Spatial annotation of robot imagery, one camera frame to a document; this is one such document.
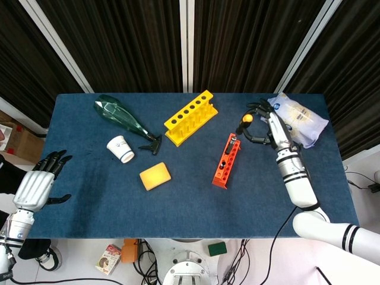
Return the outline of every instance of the white robotic arm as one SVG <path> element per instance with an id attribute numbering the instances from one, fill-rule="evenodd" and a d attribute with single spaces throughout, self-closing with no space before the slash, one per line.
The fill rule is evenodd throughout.
<path id="1" fill-rule="evenodd" d="M 276 162 L 289 197 L 294 205 L 303 210 L 293 219 L 293 228 L 297 235 L 330 243 L 380 265 L 380 235 L 353 224 L 330 223 L 311 187 L 299 147 L 293 144 L 285 123 L 265 100 L 248 104 L 248 107 L 250 110 L 240 121 L 236 133 L 244 133 L 253 143 L 271 144 L 277 151 Z M 267 119 L 270 129 L 268 138 L 253 137 L 247 131 L 254 114 L 260 114 Z"/>
<path id="2" fill-rule="evenodd" d="M 0 285 L 12 278 L 12 268 L 34 218 L 33 213 L 44 205 L 60 204 L 67 201 L 71 195 L 62 198 L 49 198 L 50 190 L 65 163 L 71 156 L 61 157 L 66 151 L 50 153 L 40 161 L 32 171 L 25 174 L 13 199 L 17 211 L 9 215 L 0 231 Z"/>

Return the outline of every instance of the green glass bottle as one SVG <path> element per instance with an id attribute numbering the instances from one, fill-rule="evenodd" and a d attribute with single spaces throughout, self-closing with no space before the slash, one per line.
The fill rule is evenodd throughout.
<path id="1" fill-rule="evenodd" d="M 150 145 L 144 145 L 139 148 L 150 150 L 154 155 L 159 152 L 161 135 L 156 137 L 147 131 L 118 99 L 102 94 L 96 99 L 94 108 L 107 121 L 117 124 L 127 131 L 140 135 L 152 142 Z"/>

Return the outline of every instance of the orange test tube rack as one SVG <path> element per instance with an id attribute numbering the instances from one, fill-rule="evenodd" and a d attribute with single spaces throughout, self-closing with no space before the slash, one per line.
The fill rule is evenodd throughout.
<path id="1" fill-rule="evenodd" d="M 216 169 L 216 173 L 214 175 L 213 184 L 215 186 L 222 187 L 227 189 L 226 183 L 228 181 L 228 177 L 230 176 L 233 162 L 235 161 L 236 154 L 240 150 L 240 141 L 236 140 L 233 144 L 232 148 L 230 148 L 229 154 L 226 154 L 226 151 L 229 147 L 231 139 L 235 137 L 235 134 L 230 134 L 230 137 L 227 140 L 227 144 L 224 147 L 223 154 L 221 155 L 221 159 L 219 161 L 218 167 Z"/>

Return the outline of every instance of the orange device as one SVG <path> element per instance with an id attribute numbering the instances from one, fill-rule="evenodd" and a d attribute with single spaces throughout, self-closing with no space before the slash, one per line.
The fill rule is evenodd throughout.
<path id="1" fill-rule="evenodd" d="M 214 185 L 227 189 L 226 183 L 228 177 L 230 176 L 233 162 L 235 161 L 238 150 L 240 150 L 240 141 L 236 138 L 235 134 L 230 134 L 227 144 L 224 147 L 223 154 L 221 155 L 218 168 L 216 169 L 216 173 L 214 175 Z"/>
<path id="2" fill-rule="evenodd" d="M 121 262 L 133 263 L 137 260 L 138 240 L 124 239 L 124 245 L 121 249 Z"/>

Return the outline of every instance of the white paper cup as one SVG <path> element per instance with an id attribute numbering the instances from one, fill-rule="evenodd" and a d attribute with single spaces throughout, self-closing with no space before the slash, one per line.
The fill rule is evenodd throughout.
<path id="1" fill-rule="evenodd" d="M 118 135 L 113 138 L 107 144 L 107 148 L 122 162 L 129 162 L 135 154 L 126 143 L 124 137 L 122 135 Z"/>

